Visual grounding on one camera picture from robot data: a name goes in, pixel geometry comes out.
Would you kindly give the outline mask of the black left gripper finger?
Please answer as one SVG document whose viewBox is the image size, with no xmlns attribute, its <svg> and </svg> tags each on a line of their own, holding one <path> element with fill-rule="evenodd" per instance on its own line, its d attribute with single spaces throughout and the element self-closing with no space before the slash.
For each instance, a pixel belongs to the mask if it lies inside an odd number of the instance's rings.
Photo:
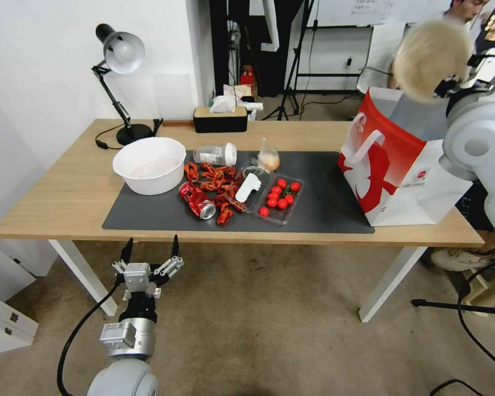
<svg viewBox="0 0 495 396">
<path fill-rule="evenodd" d="M 112 268 L 116 273 L 124 273 L 130 263 L 131 253 L 133 250 L 133 238 L 130 238 L 126 245 L 122 248 L 118 261 L 112 263 Z"/>
<path fill-rule="evenodd" d="M 175 235 L 172 243 L 171 257 L 153 271 L 153 276 L 172 278 L 183 266 L 184 260 L 180 254 L 178 236 Z"/>
</svg>

